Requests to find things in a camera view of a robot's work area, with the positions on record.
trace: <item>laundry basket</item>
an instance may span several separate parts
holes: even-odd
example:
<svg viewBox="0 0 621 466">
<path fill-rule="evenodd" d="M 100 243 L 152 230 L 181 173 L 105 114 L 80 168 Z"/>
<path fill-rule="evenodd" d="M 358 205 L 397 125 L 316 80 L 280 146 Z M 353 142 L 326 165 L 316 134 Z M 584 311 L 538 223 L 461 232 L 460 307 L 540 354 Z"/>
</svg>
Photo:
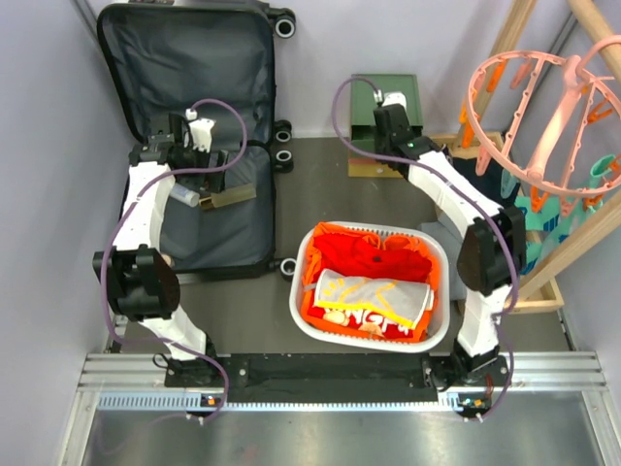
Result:
<svg viewBox="0 0 621 466">
<path fill-rule="evenodd" d="M 306 268 L 306 250 L 312 237 L 311 230 L 305 236 L 298 250 L 297 263 L 293 275 L 293 283 L 291 285 L 291 294 L 289 295 L 289 310 L 295 323 L 300 329 L 316 340 L 324 342 L 338 343 L 340 345 L 349 345 L 351 347 L 367 348 L 369 350 L 385 350 L 395 352 L 425 352 L 435 347 L 446 335 L 448 323 L 450 319 L 450 306 L 448 297 L 448 259 L 440 244 L 431 236 L 417 230 L 408 230 L 406 228 L 395 228 L 391 226 L 370 225 L 367 223 L 352 222 L 332 222 L 336 225 L 344 226 L 353 230 L 371 231 L 379 235 L 384 240 L 388 236 L 399 234 L 416 237 L 422 240 L 431 254 L 440 262 L 441 279 L 438 289 L 438 305 L 427 328 L 427 338 L 418 343 L 402 343 L 383 340 L 373 340 L 371 338 L 360 338 L 348 335 L 340 335 L 337 333 L 325 332 L 319 330 L 309 323 L 305 322 L 301 315 L 302 299 L 304 294 L 304 286 L 302 285 L 302 274 Z"/>
</svg>

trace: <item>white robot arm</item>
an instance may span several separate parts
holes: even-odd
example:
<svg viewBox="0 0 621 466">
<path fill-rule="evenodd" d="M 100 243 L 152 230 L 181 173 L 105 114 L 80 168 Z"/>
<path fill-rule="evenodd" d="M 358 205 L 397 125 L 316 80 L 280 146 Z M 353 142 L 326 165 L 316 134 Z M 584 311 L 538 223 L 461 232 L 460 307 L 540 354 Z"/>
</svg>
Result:
<svg viewBox="0 0 621 466">
<path fill-rule="evenodd" d="M 497 215 L 501 206 L 478 192 L 453 166 L 441 151 L 430 151 L 420 155 L 418 162 L 442 173 L 468 197 L 475 200 L 487 215 Z M 453 221 L 460 236 L 464 238 L 468 227 L 480 218 L 480 213 L 458 196 L 450 186 L 420 166 L 409 166 L 408 181 L 422 189 L 438 207 Z M 492 315 L 503 309 L 509 294 L 507 284 L 497 287 L 485 296 L 480 291 L 467 289 L 464 323 L 457 341 L 470 356 L 485 354 L 498 345 L 498 336 L 492 323 Z"/>
<path fill-rule="evenodd" d="M 467 376 L 498 356 L 498 335 L 492 318 L 503 310 L 510 292 L 510 271 L 491 226 L 465 197 L 474 201 L 503 234 L 516 270 L 526 260 L 524 217 L 517 208 L 503 209 L 477 191 L 429 138 L 416 138 L 404 100 L 392 97 L 378 101 L 379 106 L 374 110 L 376 152 L 415 161 L 415 164 L 395 161 L 388 165 L 422 189 L 453 221 L 464 240 L 457 270 L 467 287 L 466 309 L 453 357 L 459 366 L 457 372 Z"/>
<path fill-rule="evenodd" d="M 197 118 L 196 113 L 191 111 L 186 116 L 193 147 L 185 149 L 209 153 L 214 122 Z M 168 127 L 169 130 L 162 131 L 161 134 L 157 131 L 158 134 L 151 136 L 146 146 L 136 147 L 130 154 L 129 187 L 123 213 L 129 209 L 147 183 L 171 171 L 169 163 L 174 161 L 173 153 L 179 154 L 179 149 L 186 146 L 180 132 L 180 137 L 175 140 L 175 131 L 172 128 L 174 118 L 179 117 L 160 118 L 160 128 Z M 114 312 L 138 321 L 158 338 L 205 354 L 207 335 L 192 323 L 183 310 L 179 303 L 180 285 L 174 272 L 170 270 L 170 260 L 167 261 L 159 254 L 164 210 L 175 182 L 174 176 L 166 177 L 149 189 L 118 232 L 111 256 L 112 280 L 115 286 L 109 285 L 109 302 Z M 101 259 L 101 253 L 95 254 L 93 265 L 96 271 L 101 264 L 97 262 L 98 257 Z M 172 343 L 167 343 L 166 346 L 174 359 L 195 359 L 195 356 Z"/>
</svg>

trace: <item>clothing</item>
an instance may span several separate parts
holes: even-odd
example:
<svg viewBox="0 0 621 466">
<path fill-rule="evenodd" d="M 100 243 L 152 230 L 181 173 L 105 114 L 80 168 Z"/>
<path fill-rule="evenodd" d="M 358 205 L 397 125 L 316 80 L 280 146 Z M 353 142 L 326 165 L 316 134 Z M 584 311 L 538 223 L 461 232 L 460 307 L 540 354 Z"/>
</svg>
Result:
<svg viewBox="0 0 621 466">
<path fill-rule="evenodd" d="M 407 328 L 415 327 L 433 304 L 434 292 L 426 283 L 346 277 L 330 269 L 321 272 L 314 291 L 314 306 L 326 313 L 369 310 Z"/>
<path fill-rule="evenodd" d="M 312 326 L 330 333 L 359 338 L 389 339 L 415 343 L 425 338 L 431 315 L 438 306 L 440 262 L 429 252 L 424 242 L 405 235 L 393 235 L 383 242 L 376 233 L 345 228 L 332 223 L 319 223 L 306 250 L 306 269 L 302 277 L 305 293 L 302 318 Z M 350 277 L 394 279 L 427 283 L 435 292 L 431 311 L 425 311 L 414 328 L 399 325 L 369 310 L 336 316 L 313 305 L 314 289 L 324 269 Z"/>
</svg>

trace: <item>aluminum frame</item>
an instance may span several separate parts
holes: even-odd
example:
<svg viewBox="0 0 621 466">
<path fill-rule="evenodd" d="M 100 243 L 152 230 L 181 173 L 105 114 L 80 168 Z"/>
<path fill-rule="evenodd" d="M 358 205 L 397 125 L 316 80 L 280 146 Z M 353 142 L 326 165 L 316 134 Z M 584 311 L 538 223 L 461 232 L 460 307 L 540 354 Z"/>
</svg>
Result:
<svg viewBox="0 0 621 466">
<path fill-rule="evenodd" d="M 82 464 L 88 435 L 102 393 L 196 393 L 218 395 L 221 388 L 170 388 L 164 386 L 165 370 L 152 363 L 152 354 L 89 354 L 82 375 L 61 457 L 57 464 Z M 466 393 L 468 388 L 451 388 L 450 392 Z M 510 392 L 581 392 L 606 466 L 621 466 L 621 436 L 618 419 L 597 355 L 591 351 L 518 352 Z M 358 406 L 259 405 L 236 404 L 235 411 L 437 411 L 435 403 L 365 404 Z"/>
</svg>

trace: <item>open suitcase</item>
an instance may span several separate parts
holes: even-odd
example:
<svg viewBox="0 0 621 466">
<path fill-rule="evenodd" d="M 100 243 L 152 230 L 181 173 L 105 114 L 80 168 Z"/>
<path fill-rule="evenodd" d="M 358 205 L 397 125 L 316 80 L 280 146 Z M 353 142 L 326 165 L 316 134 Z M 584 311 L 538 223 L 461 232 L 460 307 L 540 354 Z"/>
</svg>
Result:
<svg viewBox="0 0 621 466">
<path fill-rule="evenodd" d="M 183 116 L 203 98 L 220 99 L 243 117 L 245 156 L 225 172 L 226 188 L 251 183 L 256 197 L 204 211 L 169 199 L 160 250 L 178 273 L 206 280 L 257 277 L 275 263 L 274 172 L 292 168 L 288 157 L 272 157 L 276 137 L 290 139 L 291 125 L 275 122 L 274 34 L 295 32 L 290 10 L 252 0 L 114 3 L 97 20 L 97 34 L 127 124 L 140 144 L 152 119 Z M 241 129 L 225 109 L 202 106 L 199 117 L 216 121 L 212 153 L 239 151 Z"/>
</svg>

